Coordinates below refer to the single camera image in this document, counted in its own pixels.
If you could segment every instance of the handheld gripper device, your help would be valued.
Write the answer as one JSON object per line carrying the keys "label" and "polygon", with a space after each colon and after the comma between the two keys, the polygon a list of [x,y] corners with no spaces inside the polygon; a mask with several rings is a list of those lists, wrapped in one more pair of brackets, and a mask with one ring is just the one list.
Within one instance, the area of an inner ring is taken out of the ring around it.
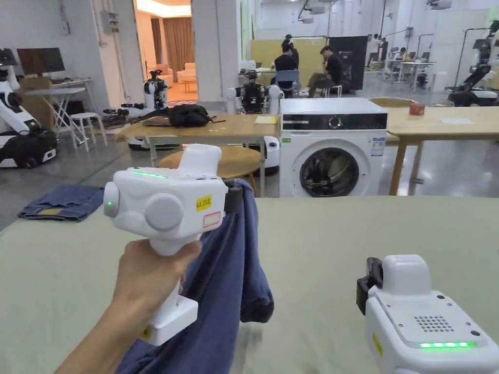
{"label": "handheld gripper device", "polygon": [[454,300],[432,290],[420,256],[368,258],[357,306],[381,373],[499,374],[497,344]]}
{"label": "handheld gripper device", "polygon": [[[242,187],[217,177],[221,157],[218,147],[190,144],[178,169],[119,171],[106,185],[104,213],[116,228],[150,238],[157,253],[171,256],[239,207]],[[197,319],[198,303],[180,296],[179,286],[140,338],[158,346]]]}

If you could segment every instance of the blue cloth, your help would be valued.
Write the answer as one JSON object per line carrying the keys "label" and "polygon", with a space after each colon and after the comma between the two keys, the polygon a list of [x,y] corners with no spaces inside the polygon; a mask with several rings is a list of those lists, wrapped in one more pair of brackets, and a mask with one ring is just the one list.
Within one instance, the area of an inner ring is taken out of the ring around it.
{"label": "blue cloth", "polygon": [[228,374],[239,322],[267,322],[274,301],[258,259],[258,211],[244,187],[238,214],[202,236],[201,255],[188,268],[183,296],[199,303],[198,319],[160,347],[137,340],[118,374]]}
{"label": "blue cloth", "polygon": [[103,188],[61,185],[30,202],[17,216],[25,219],[81,222],[99,208],[103,200]]}

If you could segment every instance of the beige curtain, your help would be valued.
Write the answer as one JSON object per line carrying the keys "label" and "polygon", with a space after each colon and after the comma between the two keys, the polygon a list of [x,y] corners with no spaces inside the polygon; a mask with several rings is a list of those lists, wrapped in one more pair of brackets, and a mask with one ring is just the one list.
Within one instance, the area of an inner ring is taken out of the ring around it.
{"label": "beige curtain", "polygon": [[177,82],[177,71],[184,70],[186,62],[194,62],[194,36],[192,18],[165,18],[166,50],[168,66],[173,69]]}
{"label": "beige curtain", "polygon": [[161,42],[161,30],[159,27],[159,18],[152,18],[151,26],[153,28],[153,42],[154,42],[154,51],[156,54],[156,64],[160,65],[163,63],[161,58],[161,55],[163,53],[163,48]]}

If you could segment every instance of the black clip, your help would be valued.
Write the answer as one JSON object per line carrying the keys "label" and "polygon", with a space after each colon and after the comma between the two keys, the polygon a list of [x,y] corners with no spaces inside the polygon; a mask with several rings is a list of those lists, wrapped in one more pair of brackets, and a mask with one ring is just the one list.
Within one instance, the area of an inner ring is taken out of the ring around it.
{"label": "black clip", "polygon": [[383,288],[383,263],[379,258],[367,259],[367,275],[357,279],[357,306],[362,314],[366,315],[368,291],[374,287]]}
{"label": "black clip", "polygon": [[229,191],[225,195],[225,213],[237,213],[243,202],[243,186],[236,185],[233,179],[225,180],[225,185],[229,187]]}

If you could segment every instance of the washing machine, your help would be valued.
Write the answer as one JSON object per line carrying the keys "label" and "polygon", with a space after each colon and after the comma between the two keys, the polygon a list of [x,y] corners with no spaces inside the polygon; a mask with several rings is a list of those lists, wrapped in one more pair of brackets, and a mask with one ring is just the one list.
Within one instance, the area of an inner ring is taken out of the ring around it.
{"label": "washing machine", "polygon": [[280,197],[377,195],[388,113],[367,99],[281,100]]}

